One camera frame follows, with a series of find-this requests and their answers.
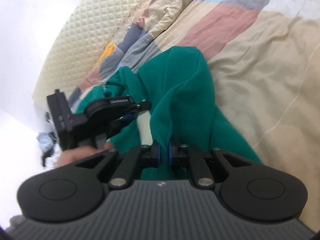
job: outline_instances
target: pink fabric patch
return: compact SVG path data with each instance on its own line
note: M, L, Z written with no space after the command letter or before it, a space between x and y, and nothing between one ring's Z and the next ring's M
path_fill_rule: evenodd
M155 0L152 0L149 3L149 7L154 4ZM139 27L143 28L144 27L144 22L145 20L149 17L149 8L145 9L143 11L143 14L139 17L139 19L137 21L135 21L135 19L133 20L133 23L136 23Z
M248 29L258 15L255 10L218 4L187 32L177 46L197 47L209 60L229 41Z
M99 73L100 65L94 67L86 77L79 83L78 87L80 88L81 92L84 93L88 88L98 84L102 78Z

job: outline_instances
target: yellow object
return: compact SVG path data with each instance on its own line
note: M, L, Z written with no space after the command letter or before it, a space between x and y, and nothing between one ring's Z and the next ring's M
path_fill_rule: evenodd
M100 64L102 62L102 60L106 57L109 56L114 50L116 49L116 44L114 43L110 43L106 49L104 50L103 54L101 55L101 57L99 58L99 60L97 61L97 64Z

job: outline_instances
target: beige fabric patch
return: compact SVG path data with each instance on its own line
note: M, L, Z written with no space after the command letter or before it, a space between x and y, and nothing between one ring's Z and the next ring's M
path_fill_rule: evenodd
M148 8L150 17L144 21L144 30L154 39L167 30L192 0L155 0Z
M168 31L160 34L155 43L161 51L166 51L178 44L192 26L206 16L217 4L199 0L193 1L168 28Z
M261 12L209 60L216 104L262 161L306 185L301 216L320 225L320 27Z

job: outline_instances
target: logo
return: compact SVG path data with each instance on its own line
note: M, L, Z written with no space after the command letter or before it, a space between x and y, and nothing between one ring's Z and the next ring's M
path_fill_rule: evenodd
M110 103L111 103L111 104L123 103L123 102L129 102L129 99L115 99L115 100L110 100Z
M163 186L165 186L165 185L167 185L164 181L161 181L161 182L159 182L159 183L157 183L157 185L159 186L159 187L163 187Z

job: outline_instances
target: white fabric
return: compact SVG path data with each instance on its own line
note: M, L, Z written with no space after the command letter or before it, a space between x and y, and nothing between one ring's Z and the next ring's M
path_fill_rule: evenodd
M263 11L279 11L288 18L301 16L320 24L320 0L270 0Z
M140 135L141 145L152 145L153 139L150 129L150 111L143 111L138 114L137 127Z

